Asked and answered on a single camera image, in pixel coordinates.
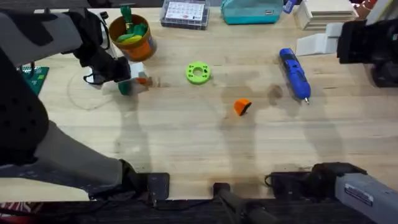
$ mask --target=orange object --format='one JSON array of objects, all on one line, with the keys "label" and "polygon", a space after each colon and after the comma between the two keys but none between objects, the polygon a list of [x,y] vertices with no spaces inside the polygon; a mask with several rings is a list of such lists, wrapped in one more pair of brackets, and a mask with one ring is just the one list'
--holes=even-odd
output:
[{"label": "orange object", "polygon": [[235,112],[239,115],[242,116],[245,114],[246,110],[249,108],[251,105],[251,102],[245,98],[238,99],[234,103],[234,109]]},{"label": "orange object", "polygon": [[118,37],[126,34],[126,23],[123,16],[115,19],[109,26],[109,36],[112,43],[114,43],[126,56],[127,59],[133,62],[142,62],[150,58],[156,51],[156,43],[150,34],[149,24],[141,16],[131,15],[133,24],[145,24],[148,27],[147,32],[142,36],[141,40],[131,44],[121,44],[117,41]]}]

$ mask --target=small orange block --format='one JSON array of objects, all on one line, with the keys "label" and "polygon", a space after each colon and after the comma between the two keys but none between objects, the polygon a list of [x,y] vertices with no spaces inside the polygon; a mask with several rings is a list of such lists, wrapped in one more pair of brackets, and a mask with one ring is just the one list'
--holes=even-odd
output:
[{"label": "small orange block", "polygon": [[234,109],[235,112],[239,115],[242,116],[245,114],[246,110],[249,108],[251,105],[251,102],[245,98],[238,99],[234,103]]}]

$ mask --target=wooden table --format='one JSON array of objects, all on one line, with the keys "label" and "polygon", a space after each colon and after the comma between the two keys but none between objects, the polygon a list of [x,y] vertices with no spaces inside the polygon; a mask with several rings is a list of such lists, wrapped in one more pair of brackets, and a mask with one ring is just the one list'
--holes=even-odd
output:
[{"label": "wooden table", "polygon": [[[274,25],[227,26],[217,7],[206,31],[160,26],[160,9],[134,9],[150,23],[158,49],[144,62],[155,80],[138,97],[105,95],[87,85],[72,55],[37,62],[50,72],[40,94],[50,119],[67,134],[138,172],[168,172],[170,198],[209,198],[214,182],[243,197],[271,197],[264,175],[351,162],[398,190],[398,90],[373,87],[364,65],[335,55],[299,58],[311,104],[292,99],[278,53],[294,49],[292,15]],[[112,21],[118,9],[108,11]],[[194,86],[185,67],[201,60],[213,79]],[[242,117],[238,98],[252,101]],[[3,179],[0,201],[87,200],[81,190]]]}]

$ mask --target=blue electric screwdriver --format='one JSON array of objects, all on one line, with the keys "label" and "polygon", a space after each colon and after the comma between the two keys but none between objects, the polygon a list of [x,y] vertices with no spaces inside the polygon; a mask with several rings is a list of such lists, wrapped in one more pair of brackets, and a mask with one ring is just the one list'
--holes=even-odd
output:
[{"label": "blue electric screwdriver", "polygon": [[305,100],[307,104],[310,104],[309,98],[311,96],[311,87],[304,75],[304,70],[301,67],[299,61],[294,55],[292,49],[286,48],[279,52],[280,59],[283,61],[285,72],[294,95],[300,99]]}]

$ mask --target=teal pouch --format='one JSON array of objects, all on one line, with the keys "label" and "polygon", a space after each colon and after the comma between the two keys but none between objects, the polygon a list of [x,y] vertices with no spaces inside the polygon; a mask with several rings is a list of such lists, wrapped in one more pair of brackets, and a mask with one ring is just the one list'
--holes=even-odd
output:
[{"label": "teal pouch", "polygon": [[227,24],[267,24],[278,21],[284,0],[223,0],[221,13]]}]

